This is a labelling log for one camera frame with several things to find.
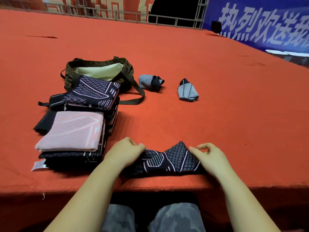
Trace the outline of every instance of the metal railing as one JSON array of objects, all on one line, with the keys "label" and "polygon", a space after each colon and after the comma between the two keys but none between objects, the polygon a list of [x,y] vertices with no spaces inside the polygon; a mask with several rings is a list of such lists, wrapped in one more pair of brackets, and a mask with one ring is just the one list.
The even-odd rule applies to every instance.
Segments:
[{"label": "metal railing", "polygon": [[[48,13],[48,14],[58,14],[58,15],[68,15],[68,16],[78,16],[78,17],[85,17],[85,18],[93,18],[93,19],[104,19],[104,20],[114,20],[114,21],[122,21],[122,22],[130,22],[130,23],[144,23],[144,24],[152,24],[152,25],[161,25],[161,26],[174,26],[174,27],[183,27],[183,28],[193,28],[193,29],[202,29],[204,23],[204,17],[206,14],[206,6],[208,4],[208,0],[205,0],[205,3],[202,3],[203,0],[198,1],[197,11],[195,15],[195,19],[185,19],[185,18],[178,18],[178,17],[170,17],[170,16],[162,16],[162,15],[154,15],[154,14],[142,14],[137,12],[128,12],[128,11],[116,11],[116,10],[107,10],[107,9],[99,9],[93,7],[87,7],[86,5],[80,5],[79,0],[75,0],[76,5],[66,5],[66,4],[54,4],[54,3],[43,3],[43,2],[36,2],[36,1],[29,1],[29,0],[0,0],[0,8],[2,9],[11,9],[11,10],[23,10],[23,11],[31,11],[31,12],[39,12],[39,13]],[[48,11],[48,5],[58,7],[58,12],[50,12]],[[199,18],[201,8],[203,7],[201,18]],[[105,11],[107,13],[113,13],[113,18],[105,18],[102,17],[99,13],[101,11]],[[130,14],[135,15],[136,18],[129,19],[119,19],[118,14]],[[149,16],[156,17],[155,23],[149,23],[144,21],[139,21]],[[169,24],[161,24],[158,23],[159,18],[168,18],[168,19],[175,19],[174,25]],[[191,21],[192,27],[184,27],[179,26],[178,20],[186,20]]]}]

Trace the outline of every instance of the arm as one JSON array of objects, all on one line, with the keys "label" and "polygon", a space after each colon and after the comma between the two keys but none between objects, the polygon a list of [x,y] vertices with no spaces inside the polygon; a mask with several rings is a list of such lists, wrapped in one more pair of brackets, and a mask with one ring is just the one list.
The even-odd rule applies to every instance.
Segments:
[{"label": "arm", "polygon": [[[278,227],[230,166],[225,154],[214,144],[190,147],[190,151],[221,184],[227,211],[235,232],[280,232]],[[208,149],[203,153],[198,149]]]},{"label": "arm", "polygon": [[116,143],[45,232],[101,231],[118,175],[144,150],[130,138]]}]

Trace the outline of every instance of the rolled gray sock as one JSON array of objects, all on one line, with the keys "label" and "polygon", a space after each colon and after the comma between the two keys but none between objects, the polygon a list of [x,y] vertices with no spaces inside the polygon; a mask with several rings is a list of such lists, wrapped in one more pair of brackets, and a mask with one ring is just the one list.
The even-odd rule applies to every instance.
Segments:
[{"label": "rolled gray sock", "polygon": [[164,80],[158,76],[143,74],[138,78],[138,82],[142,89],[160,89]]},{"label": "rolled gray sock", "polygon": [[194,102],[199,97],[194,86],[190,82],[188,82],[186,78],[180,81],[177,91],[180,100]]}]

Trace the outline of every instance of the blue banner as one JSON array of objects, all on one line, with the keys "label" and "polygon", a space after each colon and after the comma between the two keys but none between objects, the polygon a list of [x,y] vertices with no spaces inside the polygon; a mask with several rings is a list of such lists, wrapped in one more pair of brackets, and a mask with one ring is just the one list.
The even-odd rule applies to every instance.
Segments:
[{"label": "blue banner", "polygon": [[260,50],[309,53],[309,0],[209,0],[203,28]]}]

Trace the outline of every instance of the hand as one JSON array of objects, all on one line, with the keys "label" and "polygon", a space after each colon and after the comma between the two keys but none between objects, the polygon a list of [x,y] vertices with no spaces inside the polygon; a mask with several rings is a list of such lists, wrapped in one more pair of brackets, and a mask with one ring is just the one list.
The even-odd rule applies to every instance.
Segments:
[{"label": "hand", "polygon": [[[200,149],[208,149],[208,151],[203,153]],[[189,151],[199,159],[204,169],[217,179],[224,174],[234,172],[225,154],[212,143],[200,144],[197,149],[189,147]]]},{"label": "hand", "polygon": [[132,139],[126,137],[118,141],[105,155],[104,161],[114,164],[123,170],[133,164],[146,149],[145,145],[136,145]]}]

